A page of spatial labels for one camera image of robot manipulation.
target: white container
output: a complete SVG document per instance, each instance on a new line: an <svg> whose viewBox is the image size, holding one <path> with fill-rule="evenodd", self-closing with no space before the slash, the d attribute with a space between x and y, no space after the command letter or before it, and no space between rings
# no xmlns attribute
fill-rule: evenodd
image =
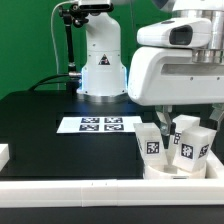
<svg viewBox="0 0 224 224"><path fill-rule="evenodd" d="M175 166L164 166L164 170L160 171L157 167L145 166L144 179L204 179L206 173L206 164L196 172L186 172Z"/></svg>

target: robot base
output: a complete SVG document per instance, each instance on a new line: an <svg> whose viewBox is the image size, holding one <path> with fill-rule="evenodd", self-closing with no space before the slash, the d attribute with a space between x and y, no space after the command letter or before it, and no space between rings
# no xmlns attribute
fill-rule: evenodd
<svg viewBox="0 0 224 224"><path fill-rule="evenodd" d="M94 96L94 95L78 93L77 96L79 100L86 100L93 103L116 103L116 102L121 102L128 99L127 93L123 93L117 96Z"/></svg>

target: black cable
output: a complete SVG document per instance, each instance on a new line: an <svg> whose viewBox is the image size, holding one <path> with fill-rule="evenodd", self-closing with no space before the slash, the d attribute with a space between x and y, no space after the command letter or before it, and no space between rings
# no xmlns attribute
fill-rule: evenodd
<svg viewBox="0 0 224 224"><path fill-rule="evenodd" d="M49 84L59 84L59 83L67 83L67 81L37 83L36 85L29 88L28 91L34 91L38 86L49 85Z"/></svg>
<svg viewBox="0 0 224 224"><path fill-rule="evenodd" d="M52 80L52 79L57 79L57 78L61 78L61 77L69 77L68 74L61 74L61 75L53 75L53 76L49 76L47 78L44 78L42 80L40 80L39 82L37 82L35 85L31 86L28 91L33 91L35 90L35 88L41 84L41 83L45 83L46 81Z"/></svg>

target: white block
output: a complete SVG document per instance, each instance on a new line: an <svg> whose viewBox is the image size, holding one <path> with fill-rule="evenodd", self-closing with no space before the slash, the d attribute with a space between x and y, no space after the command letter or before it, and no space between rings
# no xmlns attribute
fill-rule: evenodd
<svg viewBox="0 0 224 224"><path fill-rule="evenodd" d="M145 165L167 165L160 129L154 123L134 124L134 128Z"/></svg>
<svg viewBox="0 0 224 224"><path fill-rule="evenodd" d="M85 181L82 185L82 206L117 206L117 181Z"/></svg>
<svg viewBox="0 0 224 224"><path fill-rule="evenodd" d="M82 206L82 181L3 181L0 207Z"/></svg>
<svg viewBox="0 0 224 224"><path fill-rule="evenodd" d="M9 147L8 144L0 144L0 171L9 161Z"/></svg>
<svg viewBox="0 0 224 224"><path fill-rule="evenodd" d="M173 122L176 124L176 129L175 134L170 135L169 147L167 150L167 155L170 157L174 157L176 154L178 143L180 141L183 130L188 129L190 127L199 126L200 118L188 115L180 115L174 118Z"/></svg>
<svg viewBox="0 0 224 224"><path fill-rule="evenodd" d="M207 159L216 131L191 127L182 132L173 165L188 172L200 170Z"/></svg>

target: white robot body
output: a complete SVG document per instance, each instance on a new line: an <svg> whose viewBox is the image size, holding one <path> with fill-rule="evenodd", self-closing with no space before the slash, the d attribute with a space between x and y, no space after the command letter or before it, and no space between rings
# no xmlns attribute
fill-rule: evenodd
<svg viewBox="0 0 224 224"><path fill-rule="evenodd" d="M127 93L126 68L121 63L120 26L108 16L89 16L86 25L87 63L82 69L84 97L117 97Z"/></svg>
<svg viewBox="0 0 224 224"><path fill-rule="evenodd" d="M173 11L178 10L211 10L224 11L223 0L176 0Z"/></svg>
<svg viewBox="0 0 224 224"><path fill-rule="evenodd" d="M178 44L176 38L172 43L172 32L180 32L179 30L185 30L185 34L189 33L189 37L186 35L184 41L188 44ZM146 26L138 31L138 43L142 45L161 46L181 48L193 48L202 47L207 45L211 39L211 21L205 18L173 18L165 22L160 22L154 25Z"/></svg>
<svg viewBox="0 0 224 224"><path fill-rule="evenodd" d="M140 105L224 102L223 64L192 62L192 50L142 47L132 59L128 94Z"/></svg>

